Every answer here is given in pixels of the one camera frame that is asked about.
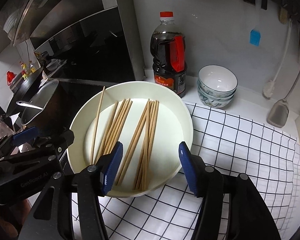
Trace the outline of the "black frying pan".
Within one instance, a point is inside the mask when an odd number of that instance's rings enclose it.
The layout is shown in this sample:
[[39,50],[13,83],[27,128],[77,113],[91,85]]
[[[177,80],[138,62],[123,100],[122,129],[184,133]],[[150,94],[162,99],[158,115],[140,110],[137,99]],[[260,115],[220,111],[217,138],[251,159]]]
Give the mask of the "black frying pan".
[[5,117],[9,117],[20,113],[23,111],[23,108],[17,105],[17,101],[27,101],[38,92],[40,82],[42,79],[43,68],[36,70],[27,80],[25,80],[21,86],[18,88],[17,92],[14,94],[11,99]]

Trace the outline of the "steel saucepan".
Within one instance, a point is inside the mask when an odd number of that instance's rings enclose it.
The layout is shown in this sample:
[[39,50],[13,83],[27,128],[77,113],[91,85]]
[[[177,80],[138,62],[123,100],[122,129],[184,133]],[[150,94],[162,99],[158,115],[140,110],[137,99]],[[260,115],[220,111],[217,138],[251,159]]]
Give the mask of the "steel saucepan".
[[36,127],[44,136],[60,133],[69,120],[69,97],[59,80],[47,81],[29,102],[17,102],[24,107],[21,124]]

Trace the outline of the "middle floral ceramic bowl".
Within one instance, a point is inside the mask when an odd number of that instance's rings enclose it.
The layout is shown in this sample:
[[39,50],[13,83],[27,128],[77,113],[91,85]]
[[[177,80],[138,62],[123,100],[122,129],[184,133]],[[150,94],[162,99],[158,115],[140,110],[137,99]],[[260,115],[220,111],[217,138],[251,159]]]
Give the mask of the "middle floral ceramic bowl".
[[197,83],[197,88],[198,88],[198,92],[200,92],[200,94],[202,94],[203,96],[205,96],[206,98],[209,98],[211,100],[216,100],[216,101],[226,101],[226,100],[230,100],[234,97],[234,94],[236,92],[236,89],[234,89],[231,92],[218,92],[217,95],[214,94],[214,92],[211,92],[208,90],[208,92],[206,92],[203,88],[202,88],[202,84],[200,82]]

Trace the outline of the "metal spatula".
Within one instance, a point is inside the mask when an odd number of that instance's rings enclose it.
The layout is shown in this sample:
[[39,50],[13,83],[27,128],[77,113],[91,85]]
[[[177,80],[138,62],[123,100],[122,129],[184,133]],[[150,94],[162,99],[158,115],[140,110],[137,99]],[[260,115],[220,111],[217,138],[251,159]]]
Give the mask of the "metal spatula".
[[283,126],[285,126],[289,116],[289,106],[287,100],[290,94],[292,93],[292,91],[294,90],[294,88],[296,87],[296,84],[298,83],[299,79],[300,79],[300,70],[287,95],[284,98],[275,102],[271,110],[269,111],[266,119],[268,124],[277,128],[282,128]]

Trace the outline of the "top floral ceramic bowl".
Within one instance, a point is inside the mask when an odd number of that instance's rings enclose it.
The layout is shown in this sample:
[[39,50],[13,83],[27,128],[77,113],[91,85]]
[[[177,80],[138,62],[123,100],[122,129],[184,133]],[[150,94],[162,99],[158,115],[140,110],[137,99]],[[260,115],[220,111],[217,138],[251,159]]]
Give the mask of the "top floral ceramic bowl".
[[219,65],[208,65],[200,69],[198,73],[198,82],[202,88],[208,92],[231,92],[237,89],[238,79],[236,75],[228,68]]

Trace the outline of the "black range hood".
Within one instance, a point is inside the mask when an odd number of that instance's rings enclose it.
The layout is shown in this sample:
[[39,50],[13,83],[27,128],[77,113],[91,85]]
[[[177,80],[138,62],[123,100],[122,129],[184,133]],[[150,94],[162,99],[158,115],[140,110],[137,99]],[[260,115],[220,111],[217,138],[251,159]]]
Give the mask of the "black range hood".
[[26,40],[38,49],[58,35],[71,43],[71,27],[110,9],[119,11],[134,79],[142,80],[144,59],[133,0],[0,0],[0,54]]

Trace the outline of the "large white round bowl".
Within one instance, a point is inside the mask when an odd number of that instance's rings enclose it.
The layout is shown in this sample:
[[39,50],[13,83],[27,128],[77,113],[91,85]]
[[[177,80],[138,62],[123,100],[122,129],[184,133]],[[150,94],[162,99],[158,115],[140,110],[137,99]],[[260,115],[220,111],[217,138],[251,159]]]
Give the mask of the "large white round bowl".
[[145,81],[114,85],[88,100],[71,126],[74,142],[68,160],[74,173],[95,164],[116,144],[123,157],[110,197],[139,197],[180,170],[179,144],[192,145],[189,110],[177,94]]

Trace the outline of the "blue silicone spatula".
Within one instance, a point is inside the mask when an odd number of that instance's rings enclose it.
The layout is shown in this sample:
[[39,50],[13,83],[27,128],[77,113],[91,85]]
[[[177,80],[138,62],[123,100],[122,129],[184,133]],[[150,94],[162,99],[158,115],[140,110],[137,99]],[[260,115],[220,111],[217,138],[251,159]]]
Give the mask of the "blue silicone spatula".
[[260,39],[261,39],[261,33],[259,30],[260,25],[260,11],[261,11],[261,4],[262,0],[255,0],[255,26],[250,32],[250,44],[254,46],[259,46]]

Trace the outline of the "wooden chopstick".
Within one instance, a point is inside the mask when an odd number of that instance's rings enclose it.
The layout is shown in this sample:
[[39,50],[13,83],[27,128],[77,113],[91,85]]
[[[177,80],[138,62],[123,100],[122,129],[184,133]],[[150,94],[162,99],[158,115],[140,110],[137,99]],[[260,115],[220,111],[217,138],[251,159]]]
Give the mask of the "wooden chopstick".
[[139,122],[138,122],[138,124],[136,126],[134,134],[133,134],[133,136],[131,138],[131,141],[129,143],[127,152],[126,152],[125,157],[124,157],[124,159],[122,161],[122,165],[120,167],[120,170],[119,170],[119,173],[118,173],[118,176],[117,176],[117,180],[116,180],[116,185],[121,185],[121,183],[122,183],[122,181],[123,181],[123,179],[125,177],[125,174],[127,172],[127,169],[129,167],[129,164],[130,164],[130,161],[131,161],[132,156],[134,154],[135,148],[136,148],[136,146],[138,144],[141,132],[142,132],[143,127],[145,125],[146,109],[147,109],[147,103],[146,103],[146,105],[144,107],[142,115],[140,116]]
[[135,178],[135,188],[138,190],[145,190],[146,176],[147,176],[147,161],[148,161],[148,148],[149,148],[149,136],[151,134],[152,117],[155,109],[155,102],[148,101],[146,114],[145,114],[145,135],[142,143],[142,148],[139,157],[138,174]]
[[94,164],[97,163],[99,157],[103,154],[103,148],[104,148],[104,145],[106,143],[106,138],[107,138],[107,134],[111,128],[111,125],[113,123],[113,120],[114,120],[114,116],[115,116],[115,113],[116,113],[116,109],[117,109],[117,106],[118,106],[118,101],[116,101],[112,107],[112,110],[111,110],[111,113],[110,113],[110,116],[107,120],[107,123],[106,123],[106,127],[104,129],[104,133],[102,135],[102,140],[101,140],[101,143],[99,145],[99,148],[97,150],[97,155],[96,155],[96,158],[94,159]]
[[142,170],[143,170],[143,156],[144,156],[144,145],[145,145],[145,139],[143,138],[142,148],[139,156],[139,163],[138,163],[138,169],[134,180],[134,189],[139,190],[140,189],[140,183],[142,181]]
[[127,108],[130,104],[130,99],[124,99],[121,103],[119,110],[117,111],[117,114],[114,118],[113,123],[111,124],[109,133],[107,134],[106,143],[104,146],[104,154],[109,154],[111,152],[111,149],[113,148],[113,145],[116,142],[116,137],[119,132],[119,127],[121,125],[121,122],[123,120],[123,117],[127,111]]
[[146,112],[146,129],[145,129],[145,138],[144,138],[145,139],[145,145],[144,145],[144,156],[143,156],[143,178],[142,178],[143,183],[146,182],[150,110],[151,110],[151,103],[148,99],[148,101],[147,101],[147,112]]
[[118,141],[118,139],[120,137],[121,131],[123,129],[123,126],[124,126],[125,120],[127,118],[127,115],[129,113],[129,110],[131,108],[131,105],[132,105],[132,101],[130,99],[128,99],[125,102],[123,109],[120,111],[119,117],[118,117],[117,121],[115,122],[113,133],[111,134],[111,137],[109,139],[108,147],[106,150],[107,154],[111,152],[115,143]]
[[[148,137],[148,153],[147,153],[147,171],[149,167],[149,161],[151,157],[151,151],[152,151],[152,145],[153,145],[153,140],[154,140],[154,125],[155,125],[155,116],[157,114],[157,106],[158,106],[158,101],[155,100],[153,101],[152,109],[151,109],[151,117],[150,117],[150,124],[149,124],[149,137]],[[140,183],[140,189],[142,191],[145,191],[147,189],[147,171],[146,171],[146,182],[143,183],[141,181]]]
[[101,147],[99,150],[100,155],[104,155],[104,154],[108,153],[108,148],[110,147],[112,139],[115,135],[115,130],[116,130],[117,126],[119,125],[121,116],[123,114],[123,109],[126,105],[126,101],[127,100],[124,99],[121,102],[119,108],[118,108],[119,103],[115,102],[115,105],[114,105],[113,110],[109,117],[109,121],[106,125],[105,133],[102,138]]
[[95,150],[95,140],[96,140],[97,126],[98,126],[98,119],[100,116],[100,111],[101,111],[101,107],[102,107],[105,90],[106,90],[106,87],[104,86],[102,89],[102,92],[101,92],[101,96],[100,96],[100,100],[99,100],[98,108],[97,108],[97,112],[96,112],[95,125],[94,125],[94,129],[93,129],[93,138],[92,138],[91,151],[90,151],[90,165],[93,165],[93,163],[94,163],[94,150]]

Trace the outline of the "black gas stove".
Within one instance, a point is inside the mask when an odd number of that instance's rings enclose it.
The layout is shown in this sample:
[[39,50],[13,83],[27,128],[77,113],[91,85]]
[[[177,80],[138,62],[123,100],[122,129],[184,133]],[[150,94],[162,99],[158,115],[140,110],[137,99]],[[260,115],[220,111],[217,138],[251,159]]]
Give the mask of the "black gas stove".
[[47,171],[51,174],[42,178],[41,192],[38,194],[36,201],[33,202],[32,207],[35,208],[42,204],[47,209],[49,204],[58,206],[70,204],[72,194],[77,193],[77,176],[79,173],[67,176],[63,173],[55,154],[57,148],[53,145],[48,144],[42,147],[41,151],[48,154],[47,157],[44,157],[46,164],[56,165],[56,167],[47,168]]

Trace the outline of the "bottom floral ceramic bowl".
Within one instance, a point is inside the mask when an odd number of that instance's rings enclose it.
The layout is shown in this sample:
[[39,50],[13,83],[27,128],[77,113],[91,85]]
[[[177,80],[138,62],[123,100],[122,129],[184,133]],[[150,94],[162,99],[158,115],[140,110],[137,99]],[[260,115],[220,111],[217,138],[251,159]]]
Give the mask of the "bottom floral ceramic bowl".
[[213,108],[223,108],[223,107],[227,106],[231,102],[231,100],[234,98],[234,94],[232,94],[226,98],[215,98],[214,96],[206,94],[205,92],[203,92],[201,90],[198,90],[198,96],[204,105],[213,107]]

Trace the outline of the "floral ceramic bowl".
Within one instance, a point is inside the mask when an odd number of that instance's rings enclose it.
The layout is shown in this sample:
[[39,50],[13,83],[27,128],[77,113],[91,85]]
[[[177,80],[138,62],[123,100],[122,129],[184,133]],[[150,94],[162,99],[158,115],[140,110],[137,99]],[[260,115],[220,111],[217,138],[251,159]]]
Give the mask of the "floral ceramic bowl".
[[206,94],[205,92],[203,92],[201,90],[198,90],[198,96],[204,105],[213,107],[213,108],[223,108],[223,107],[227,106],[231,102],[231,100],[234,98],[234,94],[232,94],[226,98],[215,98],[214,96]]
[[238,79],[236,75],[228,68],[219,65],[208,65],[200,69],[198,73],[198,82],[202,88],[208,92],[231,92],[237,89]]
[[202,84],[200,82],[197,83],[197,88],[198,88],[198,92],[200,92],[200,94],[202,94],[203,96],[205,96],[206,98],[209,98],[211,100],[216,100],[216,101],[226,101],[226,100],[230,100],[234,97],[234,94],[236,92],[236,89],[234,89],[231,92],[218,92],[217,95],[214,94],[214,92],[211,92],[208,90],[208,92],[206,92],[203,88],[202,88]]

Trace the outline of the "white black checkered cloth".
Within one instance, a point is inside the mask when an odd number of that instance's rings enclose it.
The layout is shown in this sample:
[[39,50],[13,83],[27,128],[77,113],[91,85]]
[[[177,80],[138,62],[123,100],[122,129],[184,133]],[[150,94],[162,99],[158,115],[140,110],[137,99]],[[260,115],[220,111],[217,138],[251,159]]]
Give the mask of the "white black checkered cloth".
[[[300,186],[300,145],[279,129],[187,102],[193,121],[191,152],[226,175],[246,173],[265,201],[282,239],[289,239]],[[99,199],[110,239],[190,239],[201,200],[183,171],[137,198]]]

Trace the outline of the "dark soy sauce bottle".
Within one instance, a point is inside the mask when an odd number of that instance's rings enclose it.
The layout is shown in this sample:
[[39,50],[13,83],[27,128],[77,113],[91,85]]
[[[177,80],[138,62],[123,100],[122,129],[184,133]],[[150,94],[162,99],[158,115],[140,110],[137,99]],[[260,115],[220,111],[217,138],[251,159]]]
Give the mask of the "dark soy sauce bottle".
[[150,42],[154,81],[180,97],[186,92],[185,49],[185,35],[175,24],[173,12],[160,12],[160,24]]

